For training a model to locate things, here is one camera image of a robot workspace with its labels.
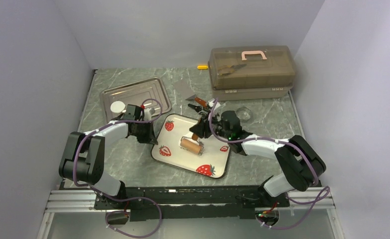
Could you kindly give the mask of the strawberry pattern white tray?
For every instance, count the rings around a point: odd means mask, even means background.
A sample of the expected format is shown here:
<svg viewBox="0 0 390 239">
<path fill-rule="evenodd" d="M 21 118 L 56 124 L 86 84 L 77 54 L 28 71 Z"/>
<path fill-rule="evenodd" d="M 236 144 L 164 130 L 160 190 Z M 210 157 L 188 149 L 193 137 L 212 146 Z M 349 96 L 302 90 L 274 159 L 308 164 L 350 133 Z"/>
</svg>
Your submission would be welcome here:
<svg viewBox="0 0 390 239">
<path fill-rule="evenodd" d="M 193 140 L 189 128 L 196 123 L 196 119 L 183 115 L 168 115 L 151 156 L 156 161 L 219 179 L 225 174 L 230 148 L 213 136 Z"/>
</svg>

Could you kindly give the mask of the spatula with wooden handle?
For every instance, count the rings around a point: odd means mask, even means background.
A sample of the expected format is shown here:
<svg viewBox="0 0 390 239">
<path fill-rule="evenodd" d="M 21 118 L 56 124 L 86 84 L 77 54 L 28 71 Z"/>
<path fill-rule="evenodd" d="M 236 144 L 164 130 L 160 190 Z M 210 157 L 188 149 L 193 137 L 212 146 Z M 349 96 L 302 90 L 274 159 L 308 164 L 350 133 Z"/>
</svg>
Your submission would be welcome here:
<svg viewBox="0 0 390 239">
<path fill-rule="evenodd" d="M 204 101 L 203 99 L 197 97 L 196 95 L 189 96 L 189 97 L 186 98 L 186 100 L 188 100 L 188 101 L 195 101 L 195 102 L 197 102 L 198 104 L 200 104 L 203 107 L 207 107 L 208 106 L 206 101 Z"/>
</svg>

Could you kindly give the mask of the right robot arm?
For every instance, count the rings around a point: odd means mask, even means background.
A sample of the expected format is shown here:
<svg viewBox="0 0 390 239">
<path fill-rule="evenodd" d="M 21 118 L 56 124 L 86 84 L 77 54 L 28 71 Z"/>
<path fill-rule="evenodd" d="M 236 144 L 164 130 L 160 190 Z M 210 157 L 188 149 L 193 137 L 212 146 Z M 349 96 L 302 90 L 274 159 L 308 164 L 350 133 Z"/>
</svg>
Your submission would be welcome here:
<svg viewBox="0 0 390 239">
<path fill-rule="evenodd" d="M 317 185 L 319 176 L 326 171 L 324 161 L 302 136 L 295 135 L 289 139 L 260 137 L 242 128 L 235 111 L 225 111 L 216 116 L 208 113 L 189 131 L 197 138 L 213 135 L 240 155 L 276 159 L 282 173 L 269 177 L 258 189 L 258 200 L 265 207 L 275 203 L 283 193 L 292 190 L 304 192 Z"/>
</svg>

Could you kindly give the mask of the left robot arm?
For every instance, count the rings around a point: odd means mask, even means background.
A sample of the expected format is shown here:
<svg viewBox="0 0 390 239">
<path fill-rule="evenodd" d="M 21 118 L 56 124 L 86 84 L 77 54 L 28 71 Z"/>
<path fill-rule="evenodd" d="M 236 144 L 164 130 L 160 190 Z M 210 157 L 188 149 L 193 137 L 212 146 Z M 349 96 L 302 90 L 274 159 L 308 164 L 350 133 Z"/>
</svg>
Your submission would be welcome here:
<svg viewBox="0 0 390 239">
<path fill-rule="evenodd" d="M 124 105 L 114 108 L 118 116 L 105 126 L 88 132 L 69 134 L 59 175 L 72 180 L 76 186 L 88 186 L 107 197 L 107 203 L 114 209 L 122 208 L 127 202 L 125 183 L 104 170 L 106 147 L 129 136 L 138 143 L 157 145 L 152 115 L 155 108 L 143 105 Z"/>
</svg>

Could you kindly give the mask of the wooden rolling pin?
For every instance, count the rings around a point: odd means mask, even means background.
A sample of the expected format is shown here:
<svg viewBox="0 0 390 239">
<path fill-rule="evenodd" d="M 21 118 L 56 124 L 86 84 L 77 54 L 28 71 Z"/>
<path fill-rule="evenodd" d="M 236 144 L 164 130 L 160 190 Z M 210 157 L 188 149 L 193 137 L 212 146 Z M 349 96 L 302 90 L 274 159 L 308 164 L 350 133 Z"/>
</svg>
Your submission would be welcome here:
<svg viewBox="0 0 390 239">
<path fill-rule="evenodd" d="M 191 134 L 182 136 L 179 141 L 179 146 L 196 155 L 202 155 L 204 151 L 204 143 L 198 137 L 192 138 Z"/>
</svg>

